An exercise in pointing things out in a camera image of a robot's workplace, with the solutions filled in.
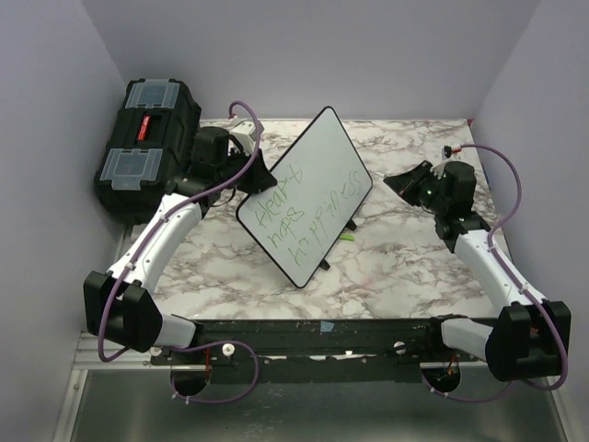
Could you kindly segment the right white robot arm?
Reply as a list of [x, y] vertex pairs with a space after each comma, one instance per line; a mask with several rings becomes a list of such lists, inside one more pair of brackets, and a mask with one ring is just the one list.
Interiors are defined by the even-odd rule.
[[563, 377], [570, 310], [547, 300], [495, 245], [489, 224], [473, 208], [474, 168], [462, 161], [423, 161], [384, 183], [405, 203], [433, 214], [437, 236], [473, 273], [498, 314], [491, 326], [456, 315], [433, 320], [424, 352], [436, 361], [455, 350], [467, 352], [502, 382]]

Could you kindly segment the white whiteboard black frame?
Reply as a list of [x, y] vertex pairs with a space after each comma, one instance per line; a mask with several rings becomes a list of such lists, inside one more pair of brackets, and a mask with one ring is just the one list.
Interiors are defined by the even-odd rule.
[[374, 182], [340, 117], [325, 107], [271, 168], [276, 186], [238, 206], [239, 224], [296, 287], [305, 287]]

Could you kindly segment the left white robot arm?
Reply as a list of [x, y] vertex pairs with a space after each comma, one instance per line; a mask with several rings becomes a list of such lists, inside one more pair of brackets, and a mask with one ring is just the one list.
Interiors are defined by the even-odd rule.
[[275, 186], [260, 148], [260, 122], [230, 129], [204, 127], [195, 138], [187, 172], [174, 177], [147, 226], [132, 246], [104, 273], [90, 273], [84, 284], [88, 331], [123, 351], [171, 347], [185, 364], [197, 362], [204, 342], [193, 320], [164, 314], [153, 299], [157, 283], [180, 243], [201, 222], [225, 189], [256, 194]]

